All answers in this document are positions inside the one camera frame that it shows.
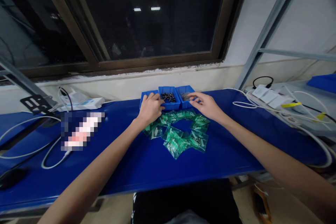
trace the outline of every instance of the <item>floor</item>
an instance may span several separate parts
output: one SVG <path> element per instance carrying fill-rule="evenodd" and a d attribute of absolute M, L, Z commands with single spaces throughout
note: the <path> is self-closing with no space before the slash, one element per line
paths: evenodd
<path fill-rule="evenodd" d="M 267 187 L 261 188 L 267 197 L 273 217 L 273 224 L 323 224 L 298 199 L 286 190 Z M 253 210 L 250 188 L 245 187 L 233 192 L 243 224 L 260 224 Z M 82 224 L 129 224 L 132 214 L 133 194 L 118 195 L 105 199 L 97 213 L 88 213 Z M 13 220 L 8 224 L 35 224 L 38 219 Z"/>

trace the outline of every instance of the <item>blue table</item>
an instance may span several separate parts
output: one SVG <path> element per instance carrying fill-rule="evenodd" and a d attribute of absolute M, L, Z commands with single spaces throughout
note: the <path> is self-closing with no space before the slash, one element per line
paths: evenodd
<path fill-rule="evenodd" d="M 234 90 L 205 93 L 213 96 L 220 108 L 234 120 L 301 162 L 322 164 L 326 161 L 324 152 L 312 139 L 301 135 L 266 110 L 232 105 L 233 101 L 246 102 L 246 98 L 240 93 Z M 54 202 L 62 191 L 138 115 L 139 101 L 116 101 L 96 110 L 105 112 L 106 118 L 89 146 L 84 147 L 83 151 L 72 152 L 57 167 L 50 170 L 41 168 L 41 161 L 48 147 L 25 163 L 22 167 L 30 169 L 29 175 L 11 189 L 0 191 L 0 211 L 4 213 L 13 209 L 37 207 Z M 0 120 L 6 120 L 6 116 L 11 115 L 4 115 L 0 117 Z M 182 120 L 174 126 L 190 132 L 190 124 L 191 121 Z M 20 147 L 15 146 L 10 149 L 6 156 L 15 156 L 38 149 L 57 138 L 60 132 L 60 124 L 51 128 L 39 127 L 36 132 L 32 132 L 20 142 Z M 207 134 L 209 141 L 205 154 L 188 149 L 175 160 L 162 145 L 161 138 L 149 140 L 143 133 L 140 133 L 102 190 L 101 195 L 171 187 L 264 169 L 249 151 L 216 122 L 210 123 Z M 57 163 L 63 154 L 59 143 L 51 152 L 47 165 Z M 3 159 L 0 160 L 0 164 L 2 169 L 9 167 Z"/>

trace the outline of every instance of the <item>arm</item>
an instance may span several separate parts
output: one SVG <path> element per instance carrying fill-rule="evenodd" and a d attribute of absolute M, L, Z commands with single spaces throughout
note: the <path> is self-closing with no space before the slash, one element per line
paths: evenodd
<path fill-rule="evenodd" d="M 336 209 L 336 190 L 324 178 L 232 120 L 211 96 L 199 92 L 189 96 L 190 99 L 197 97 L 190 101 L 192 106 L 225 127 L 277 181 L 330 209 Z"/>
<path fill-rule="evenodd" d="M 62 192 L 42 223 L 80 223 L 137 135 L 160 115 L 159 94 L 144 96 L 137 118 Z"/>

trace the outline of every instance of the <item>forearm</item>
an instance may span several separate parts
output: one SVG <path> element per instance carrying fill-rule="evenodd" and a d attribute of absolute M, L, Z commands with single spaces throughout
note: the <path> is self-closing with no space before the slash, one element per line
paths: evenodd
<path fill-rule="evenodd" d="M 227 115 L 223 114 L 218 123 L 244 145 L 281 184 L 336 208 L 336 191 L 320 175 L 245 129 Z"/>
<path fill-rule="evenodd" d="M 41 223 L 80 223 L 123 158 L 134 138 L 145 128 L 135 119 L 63 191 L 39 221 Z"/>

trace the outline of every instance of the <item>black pants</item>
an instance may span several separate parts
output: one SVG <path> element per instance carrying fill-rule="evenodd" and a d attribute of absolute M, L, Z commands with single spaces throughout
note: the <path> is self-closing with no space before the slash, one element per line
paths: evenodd
<path fill-rule="evenodd" d="M 241 224 L 228 179 L 138 192 L 134 198 L 134 224 L 166 223 L 188 209 L 210 224 Z"/>

